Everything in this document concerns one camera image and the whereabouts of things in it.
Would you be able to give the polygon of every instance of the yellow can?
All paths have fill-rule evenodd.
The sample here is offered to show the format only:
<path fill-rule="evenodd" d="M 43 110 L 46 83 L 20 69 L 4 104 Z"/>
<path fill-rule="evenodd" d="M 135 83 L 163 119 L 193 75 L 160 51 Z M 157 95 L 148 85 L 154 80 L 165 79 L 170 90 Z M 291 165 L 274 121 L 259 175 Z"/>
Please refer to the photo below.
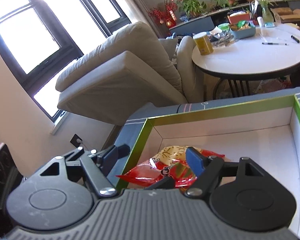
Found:
<path fill-rule="evenodd" d="M 208 55 L 213 52 L 213 47 L 209 41 L 208 35 L 206 32 L 198 33 L 193 36 L 195 43 L 200 51 L 201 55 Z"/>

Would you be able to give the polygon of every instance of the round table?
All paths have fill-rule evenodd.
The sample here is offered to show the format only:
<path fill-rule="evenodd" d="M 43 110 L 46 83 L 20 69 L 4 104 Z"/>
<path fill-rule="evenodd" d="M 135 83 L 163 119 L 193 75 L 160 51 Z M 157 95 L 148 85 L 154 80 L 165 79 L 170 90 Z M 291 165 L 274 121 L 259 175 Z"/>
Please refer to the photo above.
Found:
<path fill-rule="evenodd" d="M 256 28 L 256 35 L 239 40 L 226 47 L 214 48 L 212 54 L 202 56 L 197 47 L 192 52 L 192 61 L 203 72 L 221 78 L 217 83 L 213 99 L 223 80 L 228 80 L 235 97 L 231 80 L 239 95 L 236 80 L 240 81 L 242 95 L 245 95 L 242 82 L 279 78 L 291 74 L 300 67 L 300 31 L 285 24 L 275 24 L 275 28 Z M 262 42 L 283 43 L 287 45 L 263 45 Z"/>

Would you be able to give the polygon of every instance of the window frame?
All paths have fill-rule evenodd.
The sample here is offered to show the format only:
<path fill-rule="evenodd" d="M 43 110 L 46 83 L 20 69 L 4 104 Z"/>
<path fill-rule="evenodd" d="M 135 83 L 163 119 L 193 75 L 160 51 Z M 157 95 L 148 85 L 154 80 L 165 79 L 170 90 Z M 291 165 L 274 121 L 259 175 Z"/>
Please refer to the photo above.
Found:
<path fill-rule="evenodd" d="M 116 2 L 116 0 L 109 0 L 109 1 L 111 2 L 111 4 L 114 6 L 115 10 L 120 15 L 120 18 L 116 19 L 116 20 L 114 20 L 112 22 L 107 23 L 105 21 L 105 19 L 103 18 L 103 16 L 101 15 L 101 13 L 96 8 L 96 6 L 93 4 L 92 0 L 81 0 L 82 4 L 85 5 L 85 6 L 87 6 L 88 10 L 90 10 L 91 14 L 93 15 L 93 18 L 97 22 L 99 22 L 99 21 L 102 22 L 102 23 L 100 23 L 100 25 L 101 25 L 102 28 L 106 28 L 107 29 L 107 35 L 111 36 L 114 31 L 122 28 L 123 26 L 125 26 L 127 24 L 130 24 L 131 21 L 125 15 L 125 13 L 123 12 L 123 10 L 120 8 L 120 6 Z"/>
<path fill-rule="evenodd" d="M 3 17 L 0 17 L 0 23 L 30 8 L 34 9 L 38 18 L 57 42 L 60 49 L 47 57 L 39 65 L 35 66 L 28 74 L 25 73 L 18 61 L 15 59 L 1 35 L 0 55 L 27 94 L 32 98 L 37 106 L 39 106 L 39 108 L 53 122 L 55 122 L 64 111 L 58 110 L 54 116 L 50 116 L 34 99 L 34 95 L 72 60 L 82 57 L 83 53 L 61 25 L 50 7 L 43 0 L 29 0 L 28 4 L 11 11 Z"/>
<path fill-rule="evenodd" d="M 121 27 L 130 24 L 130 20 L 122 11 L 120 6 L 115 0 L 110 0 L 111 4 L 117 10 L 120 15 L 119 19 L 116 19 L 110 23 L 107 23 L 100 12 L 97 10 L 91 0 L 80 0 L 87 12 L 90 14 L 94 22 L 97 24 L 101 32 L 109 37 L 112 33 Z M 29 3 L 19 7 L 10 13 L 0 18 L 3 22 L 10 17 L 15 16 L 18 13 L 33 8 L 37 16 L 47 28 L 51 36 L 60 46 L 60 49 L 46 58 L 42 63 L 37 65 L 28 74 L 22 69 L 17 62 L 8 46 L 5 44 L 2 36 L 0 35 L 0 55 L 17 81 L 31 97 L 31 99 L 37 104 L 37 106 L 53 121 L 65 113 L 63 110 L 58 110 L 54 116 L 50 116 L 45 109 L 34 99 L 34 95 L 47 84 L 58 72 L 60 72 L 67 64 L 74 59 L 79 59 L 84 54 L 79 49 L 77 44 L 73 41 L 71 36 L 65 30 L 58 18 L 55 16 L 50 7 L 44 0 L 29 0 Z"/>

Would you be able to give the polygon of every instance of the gray ribbed plate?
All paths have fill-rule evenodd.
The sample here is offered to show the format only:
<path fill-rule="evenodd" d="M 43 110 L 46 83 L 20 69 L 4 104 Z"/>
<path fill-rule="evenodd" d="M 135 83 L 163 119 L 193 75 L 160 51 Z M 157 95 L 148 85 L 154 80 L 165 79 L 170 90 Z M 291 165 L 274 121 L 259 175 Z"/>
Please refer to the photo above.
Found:
<path fill-rule="evenodd" d="M 8 240 L 297 240 L 286 228 L 250 233 L 219 220 L 202 200 L 183 196 L 178 189 L 132 190 L 101 200 L 80 225 L 59 232 L 32 233 L 15 228 Z"/>

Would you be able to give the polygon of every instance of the gray sofa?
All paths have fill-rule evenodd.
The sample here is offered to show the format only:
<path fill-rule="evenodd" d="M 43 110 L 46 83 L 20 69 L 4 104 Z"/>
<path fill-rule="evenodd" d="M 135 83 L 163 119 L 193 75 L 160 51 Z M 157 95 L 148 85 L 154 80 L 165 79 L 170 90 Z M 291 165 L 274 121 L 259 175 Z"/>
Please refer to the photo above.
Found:
<path fill-rule="evenodd" d="M 204 74 L 192 62 L 194 40 L 182 39 L 177 68 L 165 47 L 148 25 L 129 25 L 59 76 L 58 108 L 123 125 L 147 102 L 157 107 L 202 102 Z"/>

